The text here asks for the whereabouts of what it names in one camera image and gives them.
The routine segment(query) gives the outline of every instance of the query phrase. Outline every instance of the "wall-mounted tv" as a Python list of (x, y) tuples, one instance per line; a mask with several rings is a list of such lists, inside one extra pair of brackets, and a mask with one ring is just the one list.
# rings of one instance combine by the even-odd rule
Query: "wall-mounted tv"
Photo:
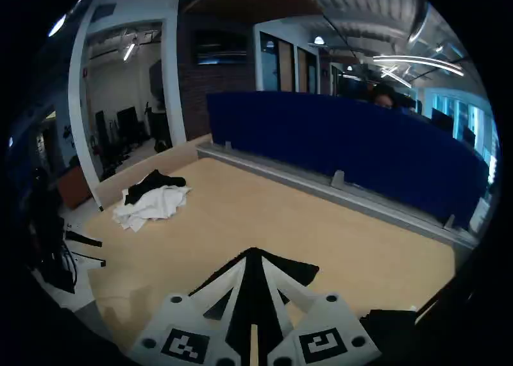
[(194, 34), (196, 62), (206, 64), (246, 63), (248, 38), (225, 31), (196, 31)]

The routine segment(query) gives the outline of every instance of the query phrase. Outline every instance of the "white cloth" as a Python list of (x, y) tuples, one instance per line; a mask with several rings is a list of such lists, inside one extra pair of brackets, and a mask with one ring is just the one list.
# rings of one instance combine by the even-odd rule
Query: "white cloth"
[(176, 208), (185, 205), (190, 187), (163, 186), (146, 192), (135, 204), (125, 204), (128, 190), (123, 190), (122, 203), (114, 208), (112, 219), (124, 229), (137, 232), (148, 219), (167, 219)]

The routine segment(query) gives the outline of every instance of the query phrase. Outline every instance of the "blue partition wall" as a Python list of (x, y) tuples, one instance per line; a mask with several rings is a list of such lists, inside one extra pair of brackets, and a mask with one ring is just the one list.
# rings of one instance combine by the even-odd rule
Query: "blue partition wall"
[(291, 92), (207, 95), (212, 138), (345, 180), (468, 227), (488, 166), (451, 135), (394, 110)]

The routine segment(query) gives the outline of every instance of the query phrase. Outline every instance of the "partition foot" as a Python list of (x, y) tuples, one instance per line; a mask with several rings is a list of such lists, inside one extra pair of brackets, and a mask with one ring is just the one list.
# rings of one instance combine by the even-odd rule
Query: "partition foot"
[(342, 190), (344, 188), (344, 171), (336, 170), (333, 175), (331, 186)]
[(445, 222), (445, 224), (444, 224), (444, 229), (451, 229), (453, 227), (454, 218), (455, 218), (454, 214), (451, 214), (451, 216), (449, 217), (447, 222)]

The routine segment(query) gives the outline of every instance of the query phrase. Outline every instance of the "brick wall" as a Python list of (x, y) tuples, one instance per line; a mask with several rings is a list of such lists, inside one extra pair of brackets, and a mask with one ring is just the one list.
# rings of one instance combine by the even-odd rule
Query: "brick wall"
[[(247, 63), (236, 65), (197, 65), (194, 56), (194, 32), (218, 29), (242, 33), (248, 37)], [(206, 95), (225, 91), (255, 90), (255, 58), (251, 26), (219, 21), (197, 15), (178, 16), (176, 57), (181, 110), (187, 140), (210, 132)]]

